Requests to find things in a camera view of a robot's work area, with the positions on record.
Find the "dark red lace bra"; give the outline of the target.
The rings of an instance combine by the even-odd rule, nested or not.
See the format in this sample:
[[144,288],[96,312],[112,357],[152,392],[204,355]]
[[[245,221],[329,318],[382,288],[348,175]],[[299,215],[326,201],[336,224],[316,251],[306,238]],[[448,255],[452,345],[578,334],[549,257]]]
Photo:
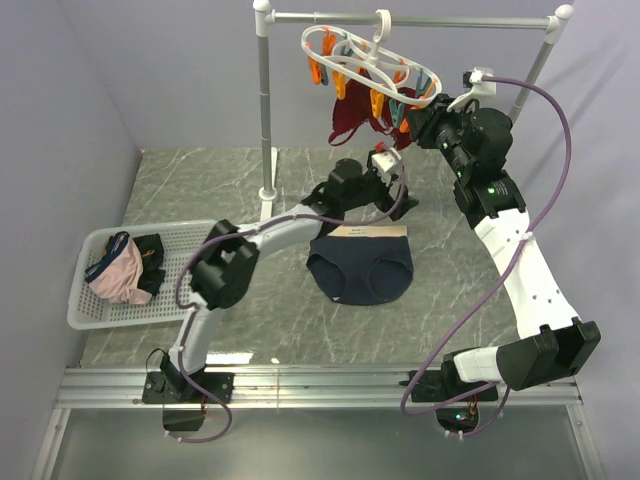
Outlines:
[[389,99],[384,98],[381,115],[377,118],[373,115],[370,88],[349,80],[345,85],[344,98],[335,101],[328,143],[334,147],[344,145],[365,124],[375,132],[391,137],[394,148],[398,151],[412,143],[410,133],[394,124]]

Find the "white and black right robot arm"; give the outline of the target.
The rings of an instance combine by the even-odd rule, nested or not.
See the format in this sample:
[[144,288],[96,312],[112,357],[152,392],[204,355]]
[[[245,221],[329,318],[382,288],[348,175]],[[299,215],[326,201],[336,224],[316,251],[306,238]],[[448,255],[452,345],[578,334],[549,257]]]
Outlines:
[[601,333],[566,300],[530,229],[524,197],[505,169],[511,119],[476,100],[438,94],[407,121],[411,139],[439,151],[453,171],[456,203],[503,281],[518,334],[506,345],[446,355],[442,391],[460,400],[479,382],[520,391],[576,375]]

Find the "navy blue underwear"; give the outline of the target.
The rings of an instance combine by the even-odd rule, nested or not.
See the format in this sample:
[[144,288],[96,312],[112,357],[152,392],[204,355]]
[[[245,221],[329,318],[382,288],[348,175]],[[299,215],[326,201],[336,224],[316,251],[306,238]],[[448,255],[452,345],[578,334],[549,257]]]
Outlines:
[[414,278],[405,225],[339,227],[310,242],[306,267],[331,301],[375,306],[400,298]]

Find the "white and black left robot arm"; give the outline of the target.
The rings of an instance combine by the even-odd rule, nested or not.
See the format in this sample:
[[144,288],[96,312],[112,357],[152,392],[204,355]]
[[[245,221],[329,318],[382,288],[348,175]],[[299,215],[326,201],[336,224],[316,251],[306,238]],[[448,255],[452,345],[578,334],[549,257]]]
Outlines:
[[346,213],[369,204],[379,212],[371,218],[372,223],[398,220],[416,206],[397,151],[370,151],[365,164],[350,158],[339,160],[325,181],[280,215],[242,225],[228,220],[215,223],[182,267],[175,284],[180,289],[185,279],[190,281],[186,301],[180,292],[174,294],[177,307],[186,316],[160,364],[166,390],[180,402],[192,401],[200,394],[200,375],[215,327],[247,293],[260,261],[347,226]]

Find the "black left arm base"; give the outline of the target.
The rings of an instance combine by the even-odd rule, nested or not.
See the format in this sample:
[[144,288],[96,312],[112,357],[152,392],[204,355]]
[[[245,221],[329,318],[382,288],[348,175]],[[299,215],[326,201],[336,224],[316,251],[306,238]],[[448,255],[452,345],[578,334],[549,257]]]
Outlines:
[[[224,404],[231,400],[234,374],[197,372],[193,380]],[[152,371],[142,391],[143,405],[162,406],[163,427],[169,432],[197,432],[204,424],[206,408],[215,402],[194,388],[179,372]]]

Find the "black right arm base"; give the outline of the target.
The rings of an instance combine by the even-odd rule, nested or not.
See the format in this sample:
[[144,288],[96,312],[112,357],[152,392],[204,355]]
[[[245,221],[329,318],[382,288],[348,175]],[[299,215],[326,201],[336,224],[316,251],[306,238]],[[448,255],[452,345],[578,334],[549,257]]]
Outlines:
[[[446,373],[445,368],[428,370],[420,378],[410,394],[414,403],[444,402],[462,393],[484,388],[487,382],[462,382],[456,373]],[[458,436],[475,431],[480,422],[480,403],[494,402],[499,398],[496,386],[487,387],[480,392],[464,397],[460,406],[449,405],[434,411],[437,426],[446,435]]]

